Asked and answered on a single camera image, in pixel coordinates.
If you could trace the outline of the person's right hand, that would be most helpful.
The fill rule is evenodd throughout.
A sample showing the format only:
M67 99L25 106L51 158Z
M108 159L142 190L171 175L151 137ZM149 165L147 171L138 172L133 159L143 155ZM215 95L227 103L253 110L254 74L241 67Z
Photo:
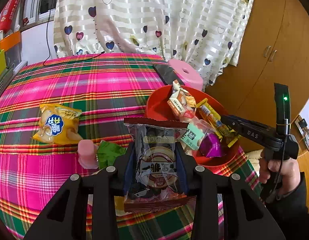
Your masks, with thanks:
M288 159L282 163L279 160L265 159L265 150L261 152L259 159L259 181L266 184L270 179L271 172L279 172L282 176L282 187L278 190L279 195L286 195L294 191L301 182L301 173L298 161L296 159Z

